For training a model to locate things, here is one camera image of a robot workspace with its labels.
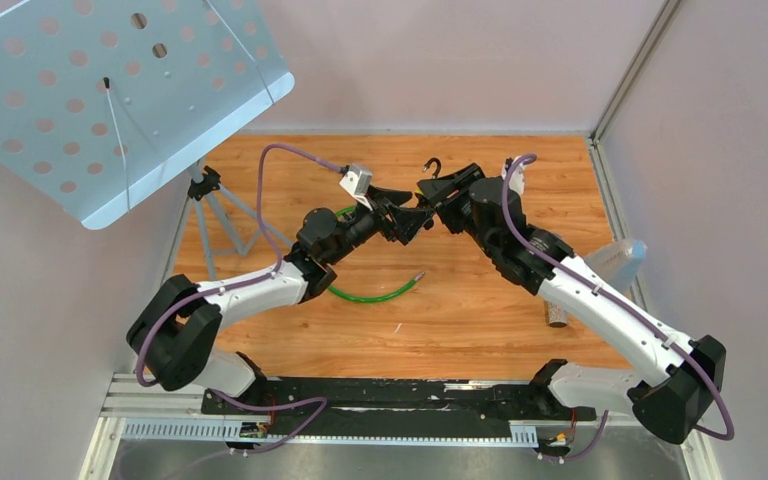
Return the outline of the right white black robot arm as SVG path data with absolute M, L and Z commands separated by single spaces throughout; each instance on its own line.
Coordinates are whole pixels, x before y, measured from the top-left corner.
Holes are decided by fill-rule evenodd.
M 553 232 L 526 219 L 510 175 L 488 177 L 476 164 L 418 183 L 420 202 L 453 234 L 465 233 L 500 275 L 574 315 L 613 347 L 629 369 L 583 367 L 552 360 L 547 378 L 531 390 L 544 417 L 590 407 L 634 417 L 657 438 L 682 444 L 711 406 L 725 424 L 720 439 L 734 436 L 721 395 L 727 358 L 716 337 L 693 338 L 630 301 Z

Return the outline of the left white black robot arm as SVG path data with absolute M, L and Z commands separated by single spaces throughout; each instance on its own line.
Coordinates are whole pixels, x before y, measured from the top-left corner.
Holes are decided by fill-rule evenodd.
M 143 385 L 177 391 L 194 384 L 226 394 L 243 413 L 258 411 L 267 390 L 258 370 L 244 355 L 217 347 L 217 336 L 251 316 L 318 297 L 335 280 L 334 265 L 370 238 L 406 245 L 432 226 L 431 208 L 408 206 L 413 193 L 370 192 L 367 205 L 342 216 L 328 208 L 311 210 L 290 250 L 267 268 L 202 283 L 183 274 L 167 279 L 126 334 L 138 372 L 153 376 Z

